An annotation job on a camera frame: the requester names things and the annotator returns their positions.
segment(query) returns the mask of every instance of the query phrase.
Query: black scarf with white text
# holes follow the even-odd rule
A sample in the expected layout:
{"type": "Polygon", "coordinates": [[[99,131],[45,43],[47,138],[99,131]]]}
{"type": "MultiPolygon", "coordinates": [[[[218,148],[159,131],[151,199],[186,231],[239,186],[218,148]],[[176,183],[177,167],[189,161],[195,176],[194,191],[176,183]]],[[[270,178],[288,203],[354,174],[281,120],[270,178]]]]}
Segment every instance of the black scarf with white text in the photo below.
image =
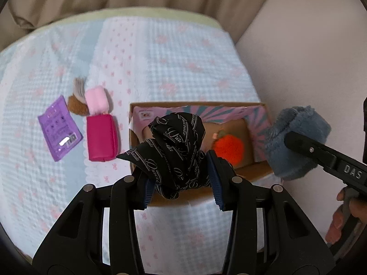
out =
{"type": "Polygon", "coordinates": [[[205,129],[199,116],[171,113],[156,117],[149,128],[154,138],[117,158],[139,167],[167,199],[178,198],[182,190],[210,186],[205,153],[200,150],[205,129]]]}

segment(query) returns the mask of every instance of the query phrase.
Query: brown plush toy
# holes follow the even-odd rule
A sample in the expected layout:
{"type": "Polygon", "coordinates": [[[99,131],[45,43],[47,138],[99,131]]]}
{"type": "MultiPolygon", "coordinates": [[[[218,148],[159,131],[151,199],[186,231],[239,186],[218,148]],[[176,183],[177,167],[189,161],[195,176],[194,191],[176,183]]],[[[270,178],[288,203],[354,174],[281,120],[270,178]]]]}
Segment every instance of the brown plush toy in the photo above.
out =
{"type": "Polygon", "coordinates": [[[75,95],[69,96],[67,100],[67,109],[73,114],[79,116],[88,116],[89,109],[88,106],[82,102],[80,102],[75,95]]]}

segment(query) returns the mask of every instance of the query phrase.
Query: red pom-pom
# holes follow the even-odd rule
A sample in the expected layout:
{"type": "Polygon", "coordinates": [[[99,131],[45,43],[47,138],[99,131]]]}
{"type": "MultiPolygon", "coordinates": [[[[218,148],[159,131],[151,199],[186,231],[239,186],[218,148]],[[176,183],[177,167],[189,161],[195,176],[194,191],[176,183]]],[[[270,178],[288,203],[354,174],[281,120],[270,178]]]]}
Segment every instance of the red pom-pom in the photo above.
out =
{"type": "Polygon", "coordinates": [[[218,157],[226,159],[232,165],[238,165],[245,153],[243,142],[234,135],[225,135],[213,143],[213,150],[218,157]]]}

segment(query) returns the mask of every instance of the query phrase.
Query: human hand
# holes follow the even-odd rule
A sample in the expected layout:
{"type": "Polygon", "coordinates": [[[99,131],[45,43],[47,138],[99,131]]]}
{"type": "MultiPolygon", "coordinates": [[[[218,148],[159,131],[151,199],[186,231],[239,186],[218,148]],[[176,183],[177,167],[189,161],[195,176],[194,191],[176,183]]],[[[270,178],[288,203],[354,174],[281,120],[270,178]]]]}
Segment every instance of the human hand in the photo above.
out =
{"type": "MultiPolygon", "coordinates": [[[[345,195],[345,189],[343,188],[337,195],[338,201],[343,201],[345,195]]],[[[367,223],[367,202],[357,198],[352,198],[349,202],[350,213],[359,218],[363,223],[367,223]]],[[[328,243],[335,244],[339,241],[342,235],[342,228],[344,224],[344,216],[342,213],[342,206],[340,206],[333,214],[333,221],[325,236],[325,240],[328,243]]]]}

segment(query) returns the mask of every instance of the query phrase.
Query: purple packet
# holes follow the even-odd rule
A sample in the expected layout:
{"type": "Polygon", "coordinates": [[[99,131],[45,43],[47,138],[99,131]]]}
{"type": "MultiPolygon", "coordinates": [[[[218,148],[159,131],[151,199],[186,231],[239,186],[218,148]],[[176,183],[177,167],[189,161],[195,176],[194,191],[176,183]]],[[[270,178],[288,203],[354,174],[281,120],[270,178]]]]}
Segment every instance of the purple packet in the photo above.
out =
{"type": "Polygon", "coordinates": [[[55,161],[61,160],[83,138],[62,95],[38,116],[38,121],[55,161]]]}

